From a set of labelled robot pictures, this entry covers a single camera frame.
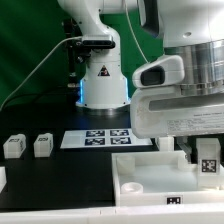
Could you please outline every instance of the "white container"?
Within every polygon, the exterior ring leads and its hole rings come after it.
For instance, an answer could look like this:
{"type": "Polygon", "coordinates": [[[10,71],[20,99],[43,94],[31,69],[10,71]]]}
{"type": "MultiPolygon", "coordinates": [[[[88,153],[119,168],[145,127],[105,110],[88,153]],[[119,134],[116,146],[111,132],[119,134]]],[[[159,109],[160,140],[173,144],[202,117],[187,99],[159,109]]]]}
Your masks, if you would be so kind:
{"type": "Polygon", "coordinates": [[[198,187],[198,166],[188,164],[185,156],[183,151],[113,154],[116,206],[224,202],[224,190],[221,190],[224,186],[224,168],[220,166],[219,186],[202,190],[198,187]],[[125,157],[135,160],[132,172],[120,172],[119,164],[125,157]],[[142,193],[133,193],[132,190],[123,192],[124,185],[131,183],[141,185],[142,193]]]}

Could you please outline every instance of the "small white cube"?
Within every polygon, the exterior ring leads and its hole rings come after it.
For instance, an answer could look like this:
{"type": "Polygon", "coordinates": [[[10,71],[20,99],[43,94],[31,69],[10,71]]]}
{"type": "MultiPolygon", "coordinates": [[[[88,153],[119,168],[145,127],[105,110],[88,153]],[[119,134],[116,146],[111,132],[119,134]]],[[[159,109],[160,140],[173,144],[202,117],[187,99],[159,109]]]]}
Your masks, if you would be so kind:
{"type": "Polygon", "coordinates": [[[26,136],[12,135],[3,145],[5,159],[19,159],[26,148],[26,136]]]}
{"type": "Polygon", "coordinates": [[[159,151],[174,151],[174,137],[160,137],[155,139],[159,151]]]}
{"type": "Polygon", "coordinates": [[[43,135],[38,135],[36,141],[34,142],[34,156],[36,158],[50,157],[53,146],[52,134],[46,133],[43,135]]]}

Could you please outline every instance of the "black sticker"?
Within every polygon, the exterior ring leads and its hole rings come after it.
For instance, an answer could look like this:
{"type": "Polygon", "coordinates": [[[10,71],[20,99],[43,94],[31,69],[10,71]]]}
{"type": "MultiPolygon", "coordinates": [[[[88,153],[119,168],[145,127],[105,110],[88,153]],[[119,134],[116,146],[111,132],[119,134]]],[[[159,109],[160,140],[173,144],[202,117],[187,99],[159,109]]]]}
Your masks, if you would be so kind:
{"type": "Polygon", "coordinates": [[[38,141],[39,142],[46,142],[48,140],[48,138],[39,138],[38,141]]]}
{"type": "Polygon", "coordinates": [[[105,138],[89,138],[85,140],[85,146],[105,145],[105,138]]]}
{"type": "Polygon", "coordinates": [[[130,138],[111,138],[110,142],[111,142],[111,145],[130,145],[131,139],[130,138]]]}
{"type": "Polygon", "coordinates": [[[174,204],[174,205],[176,205],[176,204],[181,204],[182,202],[181,202],[181,197],[168,197],[167,199],[166,199],[166,203],[168,204],[168,205],[171,205],[171,204],[174,204]]]}
{"type": "Polygon", "coordinates": [[[98,76],[110,76],[110,73],[108,72],[105,65],[101,68],[98,76]]]}
{"type": "Polygon", "coordinates": [[[216,173],[216,160],[203,159],[201,161],[201,171],[202,173],[216,173]]]}
{"type": "Polygon", "coordinates": [[[129,135],[128,130],[111,130],[110,131],[110,136],[127,136],[129,135]]]}
{"type": "Polygon", "coordinates": [[[10,139],[9,140],[9,142],[18,142],[20,139],[18,139],[18,138],[12,138],[12,139],[10,139]]]}
{"type": "Polygon", "coordinates": [[[86,131],[86,137],[102,137],[105,136],[105,131],[86,131]]]}

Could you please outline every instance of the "warning label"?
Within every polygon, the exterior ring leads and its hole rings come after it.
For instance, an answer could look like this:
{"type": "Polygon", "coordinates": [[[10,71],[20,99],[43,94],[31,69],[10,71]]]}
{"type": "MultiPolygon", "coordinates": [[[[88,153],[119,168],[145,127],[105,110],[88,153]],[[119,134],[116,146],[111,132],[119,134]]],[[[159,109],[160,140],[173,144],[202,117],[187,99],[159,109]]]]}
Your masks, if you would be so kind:
{"type": "Polygon", "coordinates": [[[101,68],[98,76],[110,76],[110,74],[109,74],[105,65],[101,68]]]}

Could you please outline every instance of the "white cable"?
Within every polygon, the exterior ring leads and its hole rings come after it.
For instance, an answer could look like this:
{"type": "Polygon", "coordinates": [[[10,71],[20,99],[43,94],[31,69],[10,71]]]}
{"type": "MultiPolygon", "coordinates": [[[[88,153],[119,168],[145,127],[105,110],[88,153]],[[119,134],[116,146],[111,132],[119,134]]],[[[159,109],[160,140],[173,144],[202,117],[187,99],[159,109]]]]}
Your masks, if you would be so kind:
{"type": "Polygon", "coordinates": [[[144,53],[143,53],[143,51],[142,51],[142,49],[141,49],[141,47],[140,47],[140,45],[138,43],[138,40],[137,40],[137,38],[135,36],[134,30],[132,28],[131,21],[130,21],[130,17],[129,17],[129,14],[128,14],[128,7],[127,7],[127,4],[126,4],[126,0],[123,0],[123,2],[124,2],[125,12],[126,12],[126,17],[127,17],[127,20],[128,20],[128,25],[129,25],[130,31],[132,33],[132,36],[134,38],[134,41],[135,41],[135,43],[137,45],[137,48],[138,48],[140,54],[142,55],[143,59],[145,60],[146,63],[148,63],[148,60],[145,57],[145,55],[144,55],[144,53]]]}
{"type": "Polygon", "coordinates": [[[44,64],[44,62],[55,52],[55,50],[60,47],[64,42],[69,41],[69,40],[77,40],[80,39],[81,37],[71,37],[71,38],[67,38],[62,40],[60,43],[58,43],[52,50],[51,52],[36,66],[36,68],[24,79],[24,81],[12,92],[10,93],[6,99],[4,100],[4,102],[2,103],[1,107],[0,107],[0,112],[2,111],[2,109],[5,106],[5,103],[16,93],[18,92],[18,90],[28,81],[28,79],[44,64]]]}

